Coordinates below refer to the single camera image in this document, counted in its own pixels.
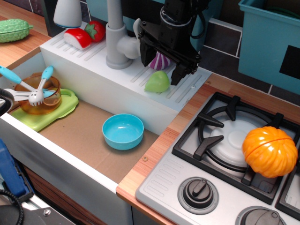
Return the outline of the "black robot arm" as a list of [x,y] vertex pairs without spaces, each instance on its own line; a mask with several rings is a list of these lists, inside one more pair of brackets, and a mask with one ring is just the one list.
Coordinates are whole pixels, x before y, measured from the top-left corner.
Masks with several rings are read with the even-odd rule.
[[207,0],[167,0],[160,10],[160,24],[140,23],[141,61],[149,65],[157,53],[176,64],[171,85],[177,85],[188,74],[194,74],[201,61],[199,52],[190,39],[200,39],[205,34],[206,21],[203,11]]

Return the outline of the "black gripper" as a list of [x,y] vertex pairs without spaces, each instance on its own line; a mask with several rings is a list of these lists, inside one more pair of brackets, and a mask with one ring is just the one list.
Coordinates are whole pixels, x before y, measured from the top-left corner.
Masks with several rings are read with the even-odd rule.
[[176,63],[172,72],[171,85],[177,85],[190,74],[190,68],[197,68],[201,57],[191,45],[187,26],[171,26],[165,22],[154,24],[140,22],[141,62],[146,67],[155,58],[157,52]]

